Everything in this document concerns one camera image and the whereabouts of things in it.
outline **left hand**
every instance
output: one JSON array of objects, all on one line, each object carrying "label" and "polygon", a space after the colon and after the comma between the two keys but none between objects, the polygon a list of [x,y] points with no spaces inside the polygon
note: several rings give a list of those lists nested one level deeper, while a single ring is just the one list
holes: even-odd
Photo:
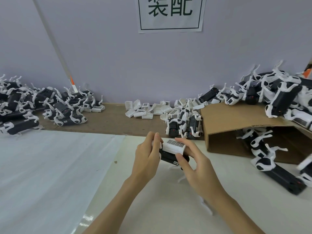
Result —
[{"label": "left hand", "polygon": [[149,132],[142,144],[135,151],[135,162],[131,177],[139,181],[143,187],[155,176],[160,157],[159,147],[163,143],[159,133]]}]

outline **hand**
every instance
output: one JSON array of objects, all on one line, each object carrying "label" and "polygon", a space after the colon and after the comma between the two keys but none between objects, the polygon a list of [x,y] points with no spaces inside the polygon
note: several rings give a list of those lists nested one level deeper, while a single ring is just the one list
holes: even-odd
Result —
[{"label": "hand", "polygon": [[182,167],[189,184],[197,194],[213,205],[215,199],[221,194],[226,194],[214,169],[209,160],[194,144],[194,142],[185,138],[175,138],[176,141],[182,142],[187,147],[184,153],[194,158],[197,163],[196,169],[193,170],[185,158],[176,154],[177,161]]},{"label": "hand", "polygon": [[159,133],[149,132],[135,151],[135,162],[131,176],[144,187],[156,174],[160,156],[159,147],[163,143]]}]

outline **right hand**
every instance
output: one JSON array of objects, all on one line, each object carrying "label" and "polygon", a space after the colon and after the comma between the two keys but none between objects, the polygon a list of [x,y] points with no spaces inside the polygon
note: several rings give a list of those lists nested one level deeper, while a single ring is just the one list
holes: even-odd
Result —
[{"label": "right hand", "polygon": [[197,163],[196,169],[193,170],[181,153],[176,154],[177,161],[182,167],[189,184],[199,196],[211,204],[215,203],[216,198],[226,194],[226,192],[213,169],[210,159],[200,151],[194,142],[185,138],[175,138],[175,140],[187,146],[184,153],[194,158]]}]

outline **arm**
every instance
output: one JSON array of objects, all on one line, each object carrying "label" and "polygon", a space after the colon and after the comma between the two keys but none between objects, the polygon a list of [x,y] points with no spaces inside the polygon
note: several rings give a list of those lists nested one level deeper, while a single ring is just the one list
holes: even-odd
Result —
[{"label": "arm", "polygon": [[100,215],[83,232],[84,234],[115,234],[126,216],[135,197],[155,176],[159,157],[159,146],[163,142],[158,133],[149,132],[145,141],[135,151],[135,162],[130,177]]},{"label": "arm", "polygon": [[195,159],[196,169],[193,170],[181,154],[176,154],[189,184],[198,195],[208,201],[220,214],[235,234],[264,234],[264,232],[243,211],[240,205],[227,194],[222,187],[210,160],[190,140],[176,138],[187,147],[185,153]]}]

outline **paper sign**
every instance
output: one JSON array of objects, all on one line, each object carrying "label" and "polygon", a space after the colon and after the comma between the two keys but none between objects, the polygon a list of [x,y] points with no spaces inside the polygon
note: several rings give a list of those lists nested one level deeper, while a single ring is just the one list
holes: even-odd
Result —
[{"label": "paper sign", "polygon": [[138,32],[200,32],[206,0],[136,0]]}]

